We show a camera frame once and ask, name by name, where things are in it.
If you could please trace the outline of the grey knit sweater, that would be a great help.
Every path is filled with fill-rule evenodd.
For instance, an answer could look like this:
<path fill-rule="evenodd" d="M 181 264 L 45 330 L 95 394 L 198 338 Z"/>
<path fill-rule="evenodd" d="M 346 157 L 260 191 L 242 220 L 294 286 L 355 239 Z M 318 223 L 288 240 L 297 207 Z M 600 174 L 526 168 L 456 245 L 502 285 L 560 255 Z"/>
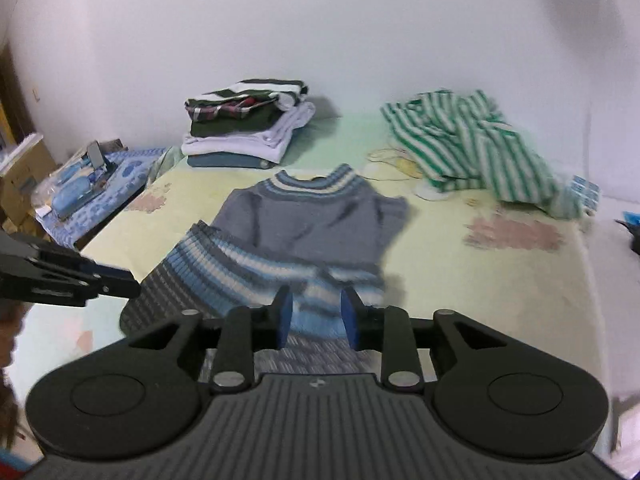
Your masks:
<path fill-rule="evenodd" d="M 258 352 L 256 370 L 370 372 L 370 352 L 349 348 L 341 293 L 351 287 L 366 304 L 381 304 L 381 262 L 408 219 L 405 198 L 379 193 L 351 166 L 312 180 L 280 171 L 233 190 L 212 222 L 194 223 L 126 303 L 120 329 L 133 335 L 189 310 L 223 318 L 235 307 L 270 304 L 288 286 L 288 341 Z"/>

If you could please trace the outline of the blue case on side table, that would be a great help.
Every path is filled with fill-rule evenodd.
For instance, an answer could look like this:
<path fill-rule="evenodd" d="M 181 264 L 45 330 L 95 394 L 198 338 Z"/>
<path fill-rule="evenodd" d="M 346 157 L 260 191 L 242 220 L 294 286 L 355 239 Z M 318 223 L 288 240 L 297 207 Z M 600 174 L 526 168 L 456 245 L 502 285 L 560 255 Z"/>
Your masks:
<path fill-rule="evenodd" d="M 72 214 L 82 201 L 92 193 L 92 183 L 88 177 L 66 182 L 53 195 L 51 207 L 58 216 Z"/>

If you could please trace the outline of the cardboard box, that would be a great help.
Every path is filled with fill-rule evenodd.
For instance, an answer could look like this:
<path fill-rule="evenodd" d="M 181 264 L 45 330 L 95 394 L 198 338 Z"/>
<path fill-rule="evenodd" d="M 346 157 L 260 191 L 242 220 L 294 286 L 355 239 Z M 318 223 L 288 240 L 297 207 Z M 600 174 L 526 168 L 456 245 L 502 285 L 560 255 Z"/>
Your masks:
<path fill-rule="evenodd" d="M 19 226 L 32 209 L 36 186 L 56 169 L 43 135 L 32 133 L 1 161 L 1 210 Z"/>

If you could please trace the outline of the blue patterned cloth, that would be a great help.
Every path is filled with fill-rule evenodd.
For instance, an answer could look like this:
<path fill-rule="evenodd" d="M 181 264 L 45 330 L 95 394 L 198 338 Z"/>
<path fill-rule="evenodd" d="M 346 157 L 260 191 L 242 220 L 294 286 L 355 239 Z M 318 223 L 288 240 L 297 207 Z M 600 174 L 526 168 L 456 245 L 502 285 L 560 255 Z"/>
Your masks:
<path fill-rule="evenodd" d="M 108 168 L 87 176 L 92 193 L 68 216 L 58 216 L 50 206 L 36 211 L 36 219 L 46 233 L 64 247 L 84 248 L 97 232 L 110 222 L 145 188 L 152 166 L 166 148 L 119 151 L 104 156 Z M 62 186 L 83 177 L 78 169 Z"/>

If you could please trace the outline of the yellow baby blanket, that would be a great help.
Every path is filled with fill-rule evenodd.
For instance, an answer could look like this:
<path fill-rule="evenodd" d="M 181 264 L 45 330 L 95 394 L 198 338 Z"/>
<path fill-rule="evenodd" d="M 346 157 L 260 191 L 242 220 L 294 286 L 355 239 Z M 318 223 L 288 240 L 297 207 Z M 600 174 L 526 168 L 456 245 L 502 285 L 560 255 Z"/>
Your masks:
<path fill-rule="evenodd" d="M 378 113 L 316 119 L 296 134 L 283 161 L 299 179 L 346 164 L 378 192 L 408 200 L 408 224 L 382 264 L 386 304 L 417 318 L 459 311 L 607 384 L 603 315 L 580 226 L 501 207 L 485 191 L 421 200 L 403 174 L 372 162 L 390 144 Z M 233 190 L 264 177 L 262 170 L 179 165 L 85 244 L 84 254 L 143 278 L 192 224 L 213 220 Z"/>

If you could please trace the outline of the blue folded garment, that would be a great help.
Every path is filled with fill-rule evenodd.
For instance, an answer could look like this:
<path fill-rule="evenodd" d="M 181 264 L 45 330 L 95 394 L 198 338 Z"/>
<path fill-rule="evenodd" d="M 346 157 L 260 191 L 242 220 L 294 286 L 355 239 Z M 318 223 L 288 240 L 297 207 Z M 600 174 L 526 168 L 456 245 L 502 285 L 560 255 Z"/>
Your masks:
<path fill-rule="evenodd" d="M 244 168 L 266 170 L 274 166 L 274 162 L 259 157 L 233 154 L 210 153 L 203 155 L 189 155 L 186 163 L 194 168 Z"/>

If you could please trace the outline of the white folded garment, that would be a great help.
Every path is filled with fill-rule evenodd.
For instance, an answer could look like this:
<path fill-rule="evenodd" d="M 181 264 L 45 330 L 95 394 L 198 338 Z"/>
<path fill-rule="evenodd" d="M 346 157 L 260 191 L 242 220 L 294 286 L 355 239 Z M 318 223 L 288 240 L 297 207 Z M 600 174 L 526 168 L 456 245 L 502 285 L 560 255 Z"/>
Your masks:
<path fill-rule="evenodd" d="M 216 136 L 183 136 L 181 151 L 188 156 L 212 153 L 250 155 L 278 164 L 291 143 L 294 131 L 304 128 L 316 114 L 313 102 L 305 101 L 285 112 L 267 130 L 230 132 Z"/>

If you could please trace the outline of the red plaid folded shirt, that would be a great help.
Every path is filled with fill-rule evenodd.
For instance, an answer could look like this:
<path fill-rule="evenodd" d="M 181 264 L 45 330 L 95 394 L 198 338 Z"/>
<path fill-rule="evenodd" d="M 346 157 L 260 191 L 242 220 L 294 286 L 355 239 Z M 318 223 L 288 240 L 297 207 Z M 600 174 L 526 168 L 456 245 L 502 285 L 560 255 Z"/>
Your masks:
<path fill-rule="evenodd" d="M 184 108 L 194 122 L 209 122 L 222 118 L 245 119 L 258 110 L 273 107 L 274 104 L 275 99 L 247 96 L 239 100 L 221 102 L 187 100 Z"/>

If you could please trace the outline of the green white striped garment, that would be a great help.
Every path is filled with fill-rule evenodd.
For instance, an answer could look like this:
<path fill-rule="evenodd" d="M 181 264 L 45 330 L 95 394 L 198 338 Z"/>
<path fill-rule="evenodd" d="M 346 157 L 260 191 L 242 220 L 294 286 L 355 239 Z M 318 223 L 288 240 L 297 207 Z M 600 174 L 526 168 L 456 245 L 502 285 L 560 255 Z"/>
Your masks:
<path fill-rule="evenodd" d="M 485 92 L 423 92 L 386 103 L 381 112 L 395 141 L 436 191 L 486 188 L 500 202 L 535 206 L 555 219 L 582 216 L 577 193 Z"/>

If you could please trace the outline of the dark green folded garment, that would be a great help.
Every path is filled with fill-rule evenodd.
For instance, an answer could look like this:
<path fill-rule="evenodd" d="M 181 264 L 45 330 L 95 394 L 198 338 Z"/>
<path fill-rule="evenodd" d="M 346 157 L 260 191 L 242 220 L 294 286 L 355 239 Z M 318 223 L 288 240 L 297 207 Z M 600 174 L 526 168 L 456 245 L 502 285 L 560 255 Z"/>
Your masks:
<path fill-rule="evenodd" d="M 254 133 L 270 129 L 283 115 L 274 104 L 267 104 L 241 117 L 217 117 L 207 122 L 194 122 L 190 133 L 197 138 L 225 134 Z"/>

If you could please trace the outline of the black power adapter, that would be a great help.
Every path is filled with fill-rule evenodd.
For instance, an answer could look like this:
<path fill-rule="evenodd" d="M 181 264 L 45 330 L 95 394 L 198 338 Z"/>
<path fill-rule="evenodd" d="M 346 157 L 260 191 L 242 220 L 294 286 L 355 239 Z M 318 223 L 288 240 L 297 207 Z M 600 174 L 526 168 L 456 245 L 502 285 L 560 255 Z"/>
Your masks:
<path fill-rule="evenodd" d="M 627 231 L 631 235 L 630 249 L 640 256 L 640 226 L 638 224 L 625 223 Z"/>

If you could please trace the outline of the blue plastic object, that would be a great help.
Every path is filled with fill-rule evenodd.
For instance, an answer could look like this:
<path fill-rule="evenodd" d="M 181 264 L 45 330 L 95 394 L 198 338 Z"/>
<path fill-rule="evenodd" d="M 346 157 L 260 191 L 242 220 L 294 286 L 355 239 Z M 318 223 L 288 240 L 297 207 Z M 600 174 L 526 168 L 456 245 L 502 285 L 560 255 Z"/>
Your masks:
<path fill-rule="evenodd" d="M 640 229 L 640 214 L 624 211 L 623 219 L 617 220 L 617 223 L 624 226 L 629 232 L 638 231 Z"/>

